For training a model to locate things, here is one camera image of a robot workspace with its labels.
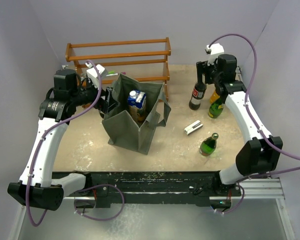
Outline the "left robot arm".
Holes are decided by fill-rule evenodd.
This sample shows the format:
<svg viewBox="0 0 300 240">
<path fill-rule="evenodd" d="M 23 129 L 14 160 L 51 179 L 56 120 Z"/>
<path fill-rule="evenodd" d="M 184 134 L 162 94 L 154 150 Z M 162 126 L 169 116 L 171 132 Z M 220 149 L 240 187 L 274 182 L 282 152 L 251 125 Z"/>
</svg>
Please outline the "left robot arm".
<svg viewBox="0 0 300 240">
<path fill-rule="evenodd" d="M 18 182 L 7 187 L 8 194 L 21 205 L 50 211 L 57 210 L 63 198 L 74 192 L 88 196 L 93 191 L 92 177 L 87 172 L 52 178 L 59 145 L 69 126 L 65 120 L 73 120 L 78 106 L 91 104 L 106 113 L 118 105 L 111 87 L 102 89 L 97 80 L 91 80 L 87 87 L 79 85 L 73 69 L 58 70 L 53 81 L 54 86 L 39 107 L 37 135 L 28 163 Z"/>
</svg>

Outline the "green canvas bag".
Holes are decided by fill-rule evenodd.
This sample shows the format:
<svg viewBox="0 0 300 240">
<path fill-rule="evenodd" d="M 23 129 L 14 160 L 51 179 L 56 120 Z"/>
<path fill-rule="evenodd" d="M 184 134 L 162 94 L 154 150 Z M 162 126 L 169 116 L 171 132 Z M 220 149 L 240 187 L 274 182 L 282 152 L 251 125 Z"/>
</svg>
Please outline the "green canvas bag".
<svg viewBox="0 0 300 240">
<path fill-rule="evenodd" d="M 112 96 L 119 105 L 104 115 L 102 125 L 108 143 L 147 155 L 157 127 L 165 127 L 171 112 L 163 83 L 139 82 L 120 74 L 111 84 Z M 131 91 L 145 93 L 145 120 L 137 123 L 130 114 L 128 96 Z"/>
</svg>

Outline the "blue juice carton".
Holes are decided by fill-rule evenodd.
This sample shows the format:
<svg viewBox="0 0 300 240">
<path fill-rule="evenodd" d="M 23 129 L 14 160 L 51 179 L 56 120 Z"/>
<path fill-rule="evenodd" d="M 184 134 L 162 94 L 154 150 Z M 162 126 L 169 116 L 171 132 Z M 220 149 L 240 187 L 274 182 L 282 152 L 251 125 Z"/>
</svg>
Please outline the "blue juice carton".
<svg viewBox="0 0 300 240">
<path fill-rule="evenodd" d="M 139 90 L 129 92 L 127 104 L 129 113 L 137 123 L 143 123 L 146 119 L 146 93 Z"/>
</svg>

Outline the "cola glass bottle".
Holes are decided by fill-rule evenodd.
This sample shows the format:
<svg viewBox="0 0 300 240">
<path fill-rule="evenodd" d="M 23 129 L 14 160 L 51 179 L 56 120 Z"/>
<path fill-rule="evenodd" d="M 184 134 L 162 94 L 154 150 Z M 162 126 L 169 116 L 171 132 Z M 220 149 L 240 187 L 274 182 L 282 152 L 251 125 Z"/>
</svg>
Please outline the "cola glass bottle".
<svg viewBox="0 0 300 240">
<path fill-rule="evenodd" d="M 197 82 L 191 93 L 191 98 L 188 106 L 191 110 L 198 110 L 201 106 L 201 101 L 205 95 L 207 86 L 203 82 Z"/>
</svg>

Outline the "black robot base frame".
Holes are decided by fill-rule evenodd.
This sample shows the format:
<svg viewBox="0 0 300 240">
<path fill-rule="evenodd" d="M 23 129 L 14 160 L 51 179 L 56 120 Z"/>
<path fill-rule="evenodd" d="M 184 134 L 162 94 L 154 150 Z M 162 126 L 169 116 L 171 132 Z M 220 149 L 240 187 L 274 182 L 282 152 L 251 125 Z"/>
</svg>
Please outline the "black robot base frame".
<svg viewBox="0 0 300 240">
<path fill-rule="evenodd" d="M 78 200 L 96 198 L 97 208 L 111 204 L 190 204 L 198 207 L 228 208 L 230 198 L 241 196 L 234 185 L 215 191 L 216 171 L 94 171 L 88 178 L 88 187 L 96 190 L 70 194 Z"/>
</svg>

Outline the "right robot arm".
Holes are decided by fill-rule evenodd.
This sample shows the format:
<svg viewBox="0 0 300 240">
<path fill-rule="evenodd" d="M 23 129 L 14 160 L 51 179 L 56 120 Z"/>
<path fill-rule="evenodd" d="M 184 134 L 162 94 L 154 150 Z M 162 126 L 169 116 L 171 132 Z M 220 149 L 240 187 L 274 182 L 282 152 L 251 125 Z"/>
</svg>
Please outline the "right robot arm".
<svg viewBox="0 0 300 240">
<path fill-rule="evenodd" d="M 215 86 L 222 104 L 234 115 L 244 140 L 235 163 L 218 171 L 212 181 L 212 190 L 225 195 L 238 181 L 276 169 L 283 141 L 273 136 L 263 126 L 248 98 L 244 83 L 236 80 L 237 59 L 231 54 L 220 54 L 213 63 L 196 63 L 196 87 L 205 91 L 207 85 Z"/>
</svg>

